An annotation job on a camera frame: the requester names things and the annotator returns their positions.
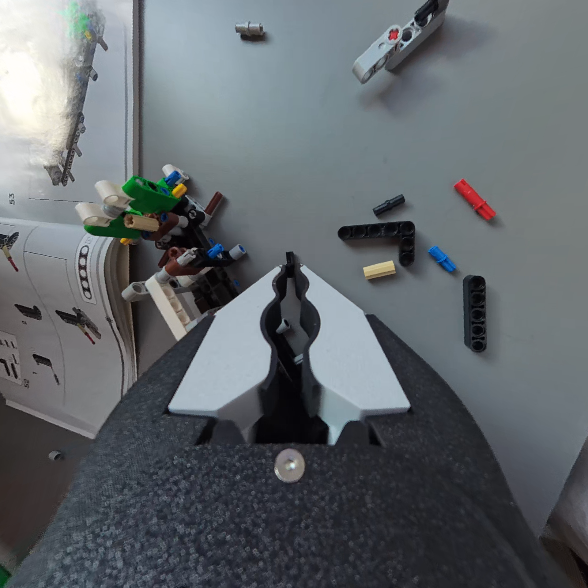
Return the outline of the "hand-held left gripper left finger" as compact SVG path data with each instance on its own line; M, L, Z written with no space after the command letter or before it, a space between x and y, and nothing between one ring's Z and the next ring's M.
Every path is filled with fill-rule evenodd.
M231 420L247 442L254 440L263 416L259 391L271 360L262 314L275 299L273 282L283 269L272 269L216 312L168 404L171 414Z

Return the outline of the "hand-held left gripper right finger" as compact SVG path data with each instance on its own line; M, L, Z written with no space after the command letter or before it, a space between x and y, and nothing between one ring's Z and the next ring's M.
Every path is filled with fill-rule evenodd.
M364 311L307 266L295 270L307 411L335 445L348 422L405 413L410 402Z

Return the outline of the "black straight lego beam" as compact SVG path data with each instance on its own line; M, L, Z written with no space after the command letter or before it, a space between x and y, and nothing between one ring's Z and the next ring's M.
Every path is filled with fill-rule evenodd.
M479 275L463 278L463 319L465 346L474 353L487 348L486 281Z

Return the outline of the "black angled lego beam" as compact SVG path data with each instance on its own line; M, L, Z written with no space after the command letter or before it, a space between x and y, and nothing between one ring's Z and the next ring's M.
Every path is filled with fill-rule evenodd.
M402 267L407 268L415 261L416 228L411 221L344 225L338 229L337 237L343 241L392 239L399 247Z

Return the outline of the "blue lego pin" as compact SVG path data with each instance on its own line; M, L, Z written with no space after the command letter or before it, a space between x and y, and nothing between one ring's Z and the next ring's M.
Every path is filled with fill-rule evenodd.
M432 246L428 250L428 254L446 272L453 273L457 269L451 258L438 246Z

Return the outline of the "black lego pin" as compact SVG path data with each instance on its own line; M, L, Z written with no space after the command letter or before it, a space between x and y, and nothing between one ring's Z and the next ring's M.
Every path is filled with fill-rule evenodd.
M376 217L381 217L383 214L404 205L405 202L405 196L403 194L399 194L375 206L373 208L373 213Z

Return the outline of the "multicoloured lego assembly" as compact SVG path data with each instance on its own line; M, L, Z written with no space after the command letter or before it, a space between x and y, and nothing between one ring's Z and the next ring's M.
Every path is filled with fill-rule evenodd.
M153 182L133 175L123 185L95 184L98 203L77 203L75 210L87 233L118 239L122 245L154 244L161 253L155 273L121 291L126 303L150 298L175 340L199 320L238 296L226 268L246 255L243 245L226 248L203 230L224 195L216 192L206 206L187 194L188 175L165 165Z

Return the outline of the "lego instruction booklet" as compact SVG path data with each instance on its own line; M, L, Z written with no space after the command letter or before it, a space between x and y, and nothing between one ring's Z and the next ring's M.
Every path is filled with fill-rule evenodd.
M1 394L95 437L136 380L129 246L84 229L138 171L139 1L1 1Z

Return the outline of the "red lego pin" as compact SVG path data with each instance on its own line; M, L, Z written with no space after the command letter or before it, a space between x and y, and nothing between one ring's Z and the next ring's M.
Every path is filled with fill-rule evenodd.
M487 201L465 179L461 179L455 183L454 189L484 220L490 221L496 216L496 212L490 207Z

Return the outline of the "grey lego beam assembly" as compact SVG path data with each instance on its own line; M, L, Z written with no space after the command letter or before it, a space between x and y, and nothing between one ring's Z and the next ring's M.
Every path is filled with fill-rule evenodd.
M445 21L449 1L426 1L404 26L392 25L353 64L361 84L379 70L393 71Z

